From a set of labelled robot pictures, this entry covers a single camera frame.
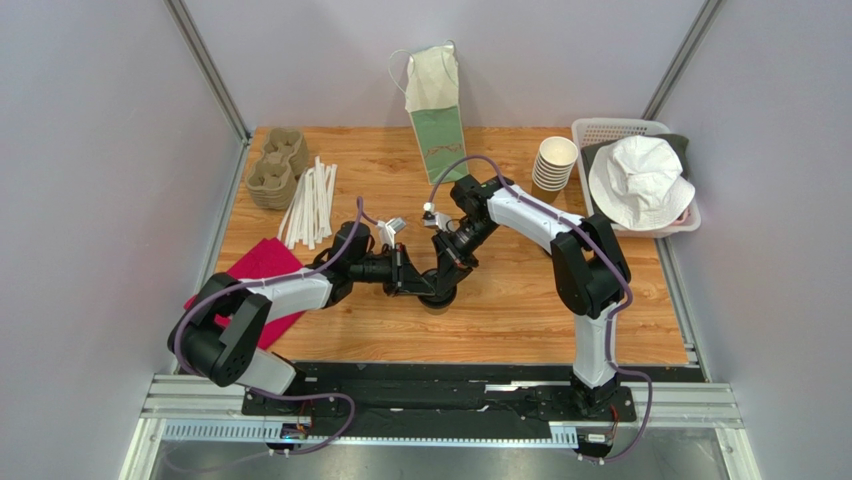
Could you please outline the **brown paper coffee cup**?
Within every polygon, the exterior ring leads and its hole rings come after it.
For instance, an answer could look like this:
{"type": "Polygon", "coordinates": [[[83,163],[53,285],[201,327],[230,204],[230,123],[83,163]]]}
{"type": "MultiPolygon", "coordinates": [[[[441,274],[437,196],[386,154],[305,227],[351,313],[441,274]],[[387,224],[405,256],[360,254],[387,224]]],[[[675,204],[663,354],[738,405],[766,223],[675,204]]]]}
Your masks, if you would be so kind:
{"type": "Polygon", "coordinates": [[[430,310],[443,310],[447,309],[453,302],[454,297],[426,297],[421,296],[418,298],[418,301],[427,309],[430,310]]]}

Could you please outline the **stack of paper cups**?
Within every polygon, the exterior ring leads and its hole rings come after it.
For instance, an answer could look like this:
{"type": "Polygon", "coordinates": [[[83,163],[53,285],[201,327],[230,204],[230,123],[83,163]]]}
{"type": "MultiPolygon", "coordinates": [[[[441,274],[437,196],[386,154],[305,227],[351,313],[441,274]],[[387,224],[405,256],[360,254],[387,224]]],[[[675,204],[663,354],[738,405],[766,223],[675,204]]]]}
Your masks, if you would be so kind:
{"type": "Polygon", "coordinates": [[[553,203],[569,183],[578,155],[577,145],[566,137],[544,139],[533,164],[532,195],[545,203],[553,203]]]}

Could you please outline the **stack of pulp cup carriers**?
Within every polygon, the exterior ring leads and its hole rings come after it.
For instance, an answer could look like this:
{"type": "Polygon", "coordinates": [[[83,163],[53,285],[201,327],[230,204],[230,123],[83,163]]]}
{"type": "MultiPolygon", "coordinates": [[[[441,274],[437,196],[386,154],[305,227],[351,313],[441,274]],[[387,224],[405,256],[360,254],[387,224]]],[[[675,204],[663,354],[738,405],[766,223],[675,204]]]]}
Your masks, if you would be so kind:
{"type": "Polygon", "coordinates": [[[308,164],[309,149],[301,130],[270,129],[261,157],[249,167],[244,181],[255,205],[267,210],[288,209],[308,164]]]}

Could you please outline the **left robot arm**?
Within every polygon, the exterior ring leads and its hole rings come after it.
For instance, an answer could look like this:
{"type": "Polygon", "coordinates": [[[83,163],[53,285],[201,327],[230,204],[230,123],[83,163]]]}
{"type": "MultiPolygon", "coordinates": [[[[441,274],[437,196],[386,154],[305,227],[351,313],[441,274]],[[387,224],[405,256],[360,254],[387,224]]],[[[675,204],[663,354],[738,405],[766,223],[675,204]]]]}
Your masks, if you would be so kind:
{"type": "Polygon", "coordinates": [[[434,283],[411,263],[401,243],[371,251],[370,228],[345,222],[329,257],[272,280],[210,277],[172,330],[167,346],[181,367],[217,386],[239,384],[279,395],[297,378],[288,360],[260,348],[264,327],[291,314],[321,310],[348,296],[356,283],[378,283],[388,296],[432,297],[434,283]]]}

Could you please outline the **green white paper bag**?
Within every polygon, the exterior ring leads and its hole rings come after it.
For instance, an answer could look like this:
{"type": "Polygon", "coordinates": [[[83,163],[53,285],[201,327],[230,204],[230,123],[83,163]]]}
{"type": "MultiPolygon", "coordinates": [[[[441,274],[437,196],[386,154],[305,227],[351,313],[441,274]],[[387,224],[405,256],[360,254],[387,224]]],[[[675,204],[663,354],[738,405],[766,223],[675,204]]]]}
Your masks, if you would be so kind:
{"type": "Polygon", "coordinates": [[[389,56],[387,71],[404,98],[428,183],[466,175],[466,166],[453,165],[466,155],[455,42],[418,51],[398,49],[389,56]]]}

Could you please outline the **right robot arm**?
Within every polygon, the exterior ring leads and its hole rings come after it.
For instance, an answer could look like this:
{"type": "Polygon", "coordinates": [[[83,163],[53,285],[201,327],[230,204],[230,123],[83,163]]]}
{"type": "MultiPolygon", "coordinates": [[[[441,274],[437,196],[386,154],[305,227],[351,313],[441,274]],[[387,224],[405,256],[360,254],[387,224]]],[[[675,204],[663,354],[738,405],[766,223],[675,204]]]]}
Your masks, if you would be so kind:
{"type": "Polygon", "coordinates": [[[451,197],[465,213],[456,229],[449,228],[432,201],[423,206],[424,224],[437,231],[437,291],[456,285],[453,274],[473,269],[475,250],[498,227],[533,241],[550,256],[557,294],[574,316],[567,403],[585,418],[609,412],[619,387],[614,323],[630,281],[609,221],[599,214],[583,218],[558,210],[501,176],[480,183],[467,175],[456,181],[451,197]]]}

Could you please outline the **black cup lid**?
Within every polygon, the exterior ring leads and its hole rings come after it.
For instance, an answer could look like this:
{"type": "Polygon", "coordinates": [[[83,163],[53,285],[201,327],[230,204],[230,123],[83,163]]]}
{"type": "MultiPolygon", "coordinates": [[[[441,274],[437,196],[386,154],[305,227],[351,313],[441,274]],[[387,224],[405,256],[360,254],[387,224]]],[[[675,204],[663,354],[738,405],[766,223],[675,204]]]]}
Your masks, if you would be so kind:
{"type": "Polygon", "coordinates": [[[433,288],[433,292],[428,295],[419,295],[426,297],[454,297],[456,299],[457,296],[457,287],[452,286],[449,287],[446,285],[445,281],[442,279],[442,276],[439,274],[439,271],[436,268],[429,269],[425,273],[422,274],[423,278],[430,284],[433,288]]]}

